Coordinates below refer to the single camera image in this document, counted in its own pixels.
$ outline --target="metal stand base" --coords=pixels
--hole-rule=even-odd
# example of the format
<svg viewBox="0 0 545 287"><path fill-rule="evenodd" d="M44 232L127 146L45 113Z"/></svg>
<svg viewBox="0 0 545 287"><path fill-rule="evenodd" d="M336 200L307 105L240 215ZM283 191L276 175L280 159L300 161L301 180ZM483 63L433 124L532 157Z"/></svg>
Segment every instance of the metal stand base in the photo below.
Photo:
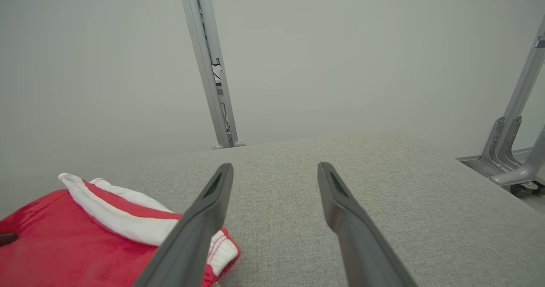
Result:
<svg viewBox="0 0 545 287"><path fill-rule="evenodd" d="M512 152L513 142L516 138L516 133L518 132L521 123L522 116L517 116L513 119L513 121L511 122L511 126L508 129L508 133L504 139L504 143L502 143L502 147L500 147L498 151L499 161L513 169L516 169L522 165L522 163L520 163L520 161L518 161L513 156Z"/></svg>
<svg viewBox="0 0 545 287"><path fill-rule="evenodd" d="M505 117L501 117L496 121L494 127L492 128L492 132L490 133L490 136L488 138L488 142L486 143L485 150L483 151L481 156L481 161L483 161L483 163L488 164L499 172L509 172L512 170L509 166L504 165L498 158L498 155L496 155L498 138L502 133L502 128L504 124Z"/></svg>
<svg viewBox="0 0 545 287"><path fill-rule="evenodd" d="M500 186L530 182L535 179L543 163L545 163L545 130L541 131L532 153L520 167L511 172L493 175L490 180Z"/></svg>

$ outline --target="red and white garment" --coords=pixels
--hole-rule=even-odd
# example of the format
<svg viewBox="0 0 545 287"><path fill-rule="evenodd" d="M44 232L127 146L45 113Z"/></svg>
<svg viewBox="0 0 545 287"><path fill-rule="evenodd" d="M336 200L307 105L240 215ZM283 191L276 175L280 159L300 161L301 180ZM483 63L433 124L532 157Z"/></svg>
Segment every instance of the red and white garment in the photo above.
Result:
<svg viewBox="0 0 545 287"><path fill-rule="evenodd" d="M130 286L181 218L159 202L96 178L63 173L57 190L0 221L16 233L0 247L0 286ZM240 248L226 229L212 237L202 287L233 266Z"/></svg>

